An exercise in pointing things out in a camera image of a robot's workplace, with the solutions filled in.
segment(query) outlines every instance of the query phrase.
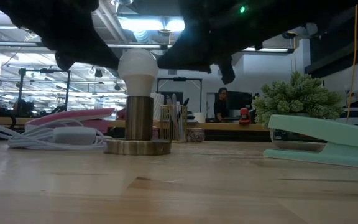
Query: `pencil cup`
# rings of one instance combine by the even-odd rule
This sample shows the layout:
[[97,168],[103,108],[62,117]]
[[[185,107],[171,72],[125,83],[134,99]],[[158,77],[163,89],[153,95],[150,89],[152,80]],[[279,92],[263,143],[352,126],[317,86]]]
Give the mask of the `pencil cup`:
[[160,117],[160,139],[186,142],[187,106],[162,105]]

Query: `light bulb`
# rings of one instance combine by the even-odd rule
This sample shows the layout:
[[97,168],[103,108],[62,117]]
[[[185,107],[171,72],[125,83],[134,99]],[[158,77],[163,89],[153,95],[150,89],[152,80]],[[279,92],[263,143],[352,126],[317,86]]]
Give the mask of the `light bulb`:
[[130,49],[118,64],[118,73],[127,86],[128,96],[149,96],[158,74],[155,57],[145,49]]

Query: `red object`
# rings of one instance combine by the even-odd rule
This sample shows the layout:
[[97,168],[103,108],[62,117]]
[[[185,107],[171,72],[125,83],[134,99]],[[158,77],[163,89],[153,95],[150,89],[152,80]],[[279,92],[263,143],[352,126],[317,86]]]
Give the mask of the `red object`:
[[122,109],[122,110],[119,110],[119,111],[117,112],[117,118],[116,118],[116,119],[117,119],[117,120],[120,120],[120,121],[122,121],[122,120],[125,121],[125,119],[126,119],[126,110],[125,110],[125,108]]
[[249,124],[249,111],[247,108],[241,108],[239,123],[240,124]]

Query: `computer monitor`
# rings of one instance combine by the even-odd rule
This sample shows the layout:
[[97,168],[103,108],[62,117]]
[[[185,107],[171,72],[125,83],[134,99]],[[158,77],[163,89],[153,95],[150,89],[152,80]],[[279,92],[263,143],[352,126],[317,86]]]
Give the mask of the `computer monitor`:
[[229,110],[239,110],[241,108],[252,107],[252,94],[237,91],[227,92],[227,108]]

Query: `small bowl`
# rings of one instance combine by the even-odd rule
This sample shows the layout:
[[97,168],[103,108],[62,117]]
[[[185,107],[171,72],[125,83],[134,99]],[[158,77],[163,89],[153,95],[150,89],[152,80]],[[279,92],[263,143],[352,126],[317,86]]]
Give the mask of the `small bowl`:
[[188,142],[203,142],[205,139],[205,130],[202,128],[187,129]]

